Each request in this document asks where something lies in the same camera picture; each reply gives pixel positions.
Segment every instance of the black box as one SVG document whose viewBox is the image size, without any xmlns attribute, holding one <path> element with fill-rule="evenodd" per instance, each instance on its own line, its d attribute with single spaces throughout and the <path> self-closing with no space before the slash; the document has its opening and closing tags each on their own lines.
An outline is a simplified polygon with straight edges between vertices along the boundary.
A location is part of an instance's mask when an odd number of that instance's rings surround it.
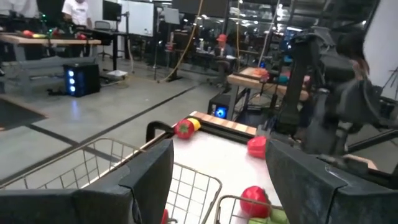
<svg viewBox="0 0 398 224">
<path fill-rule="evenodd" d="M 82 97 L 100 91 L 100 69 L 96 63 L 63 65 L 63 71 L 68 95 Z"/>
<path fill-rule="evenodd" d="M 231 96 L 226 94 L 217 94 L 209 101 L 207 114 L 216 116 L 217 118 L 226 119 L 229 110 L 230 98 Z"/>
</svg>

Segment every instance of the red cap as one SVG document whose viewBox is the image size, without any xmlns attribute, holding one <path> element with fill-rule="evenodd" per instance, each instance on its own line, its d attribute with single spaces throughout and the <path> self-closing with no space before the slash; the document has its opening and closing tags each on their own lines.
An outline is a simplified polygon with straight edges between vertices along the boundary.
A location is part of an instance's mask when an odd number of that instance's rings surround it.
<svg viewBox="0 0 398 224">
<path fill-rule="evenodd" d="M 217 41 L 220 42 L 226 42 L 226 35 L 225 34 L 220 34 L 217 38 Z"/>
</svg>

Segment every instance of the black floor mat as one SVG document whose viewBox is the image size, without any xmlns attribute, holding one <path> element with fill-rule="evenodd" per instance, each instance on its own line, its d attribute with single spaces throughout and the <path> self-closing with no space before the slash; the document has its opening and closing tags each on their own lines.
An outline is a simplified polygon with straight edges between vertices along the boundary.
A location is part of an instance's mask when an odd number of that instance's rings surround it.
<svg viewBox="0 0 398 224">
<path fill-rule="evenodd" d="M 40 113 L 0 98 L 0 130 L 18 128 L 45 118 Z"/>
</svg>

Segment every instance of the person in red cap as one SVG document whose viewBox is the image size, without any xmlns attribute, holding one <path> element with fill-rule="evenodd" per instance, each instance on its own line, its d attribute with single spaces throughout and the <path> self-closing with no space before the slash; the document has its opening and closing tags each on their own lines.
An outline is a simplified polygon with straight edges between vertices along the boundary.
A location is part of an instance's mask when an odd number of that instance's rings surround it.
<svg viewBox="0 0 398 224">
<path fill-rule="evenodd" d="M 225 34 L 220 34 L 217 38 L 217 41 L 218 41 L 218 45 L 216 48 L 218 48 L 218 50 L 215 50 L 216 56 L 226 57 L 227 55 L 230 55 L 230 56 L 234 55 L 234 51 L 233 51 L 232 47 L 226 43 L 226 35 Z"/>
</svg>

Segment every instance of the blue light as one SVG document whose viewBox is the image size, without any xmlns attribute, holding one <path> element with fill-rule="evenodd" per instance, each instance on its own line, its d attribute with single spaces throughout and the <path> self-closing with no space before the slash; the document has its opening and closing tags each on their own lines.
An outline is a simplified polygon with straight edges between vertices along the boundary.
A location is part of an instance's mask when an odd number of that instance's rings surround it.
<svg viewBox="0 0 398 224">
<path fill-rule="evenodd" d="M 214 112 L 214 115 L 217 118 L 222 118 L 225 119 L 227 114 L 227 109 L 225 107 L 217 107 L 216 111 Z"/>
</svg>

